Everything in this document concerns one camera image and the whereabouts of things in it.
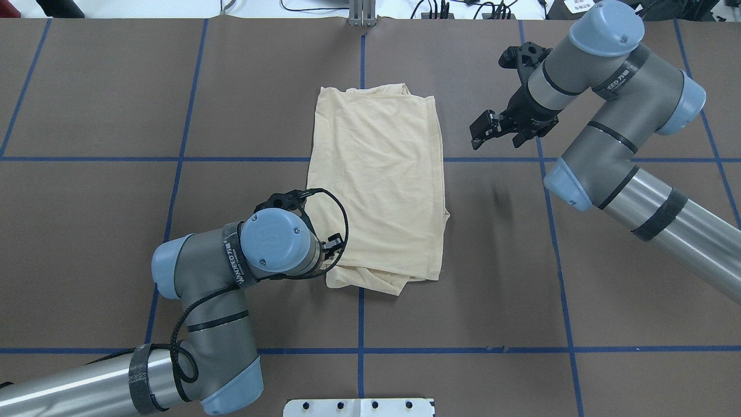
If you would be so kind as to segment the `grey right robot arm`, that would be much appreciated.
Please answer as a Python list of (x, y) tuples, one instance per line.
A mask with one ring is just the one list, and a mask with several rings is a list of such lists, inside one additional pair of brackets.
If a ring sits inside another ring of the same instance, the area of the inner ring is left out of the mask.
[(739, 302), (739, 229), (633, 163), (651, 135), (675, 134), (706, 103), (704, 89), (646, 47), (644, 35), (627, 3), (601, 1), (554, 48), (508, 47), (498, 65), (515, 69), (520, 86), (505, 110), (486, 110), (472, 122), (472, 148), (507, 134), (517, 148), (544, 137), (569, 103), (592, 90), (603, 105), (545, 175), (544, 187), (579, 211), (606, 212)]

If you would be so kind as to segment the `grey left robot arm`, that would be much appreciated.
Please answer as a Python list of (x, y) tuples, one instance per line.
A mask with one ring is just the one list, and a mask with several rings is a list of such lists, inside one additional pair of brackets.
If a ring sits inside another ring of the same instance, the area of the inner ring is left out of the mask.
[(146, 343), (85, 366), (2, 385), (3, 416), (154, 416), (199, 402), (227, 415), (263, 391), (243, 291), (263, 280), (316, 277), (349, 236), (320, 241), (306, 217), (280, 208), (159, 246), (153, 279), (184, 311), (169, 342)]

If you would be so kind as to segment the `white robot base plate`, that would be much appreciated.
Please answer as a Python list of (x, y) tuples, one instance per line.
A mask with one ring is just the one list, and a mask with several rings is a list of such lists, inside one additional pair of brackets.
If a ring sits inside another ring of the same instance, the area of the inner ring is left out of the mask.
[(283, 416), (435, 416), (429, 398), (329, 398), (289, 400)]

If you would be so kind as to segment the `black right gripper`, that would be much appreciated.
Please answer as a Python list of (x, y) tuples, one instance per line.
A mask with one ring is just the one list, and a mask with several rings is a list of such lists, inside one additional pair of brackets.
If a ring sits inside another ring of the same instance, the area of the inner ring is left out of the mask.
[[(545, 137), (558, 124), (560, 113), (560, 110), (543, 107), (532, 98), (527, 87), (520, 87), (510, 98), (503, 115), (485, 110), (470, 124), (472, 149), (477, 151), (487, 140), (502, 137), (506, 132), (515, 134), (512, 143), (514, 148), (520, 148), (527, 141)], [(505, 118), (510, 126), (504, 130)]]

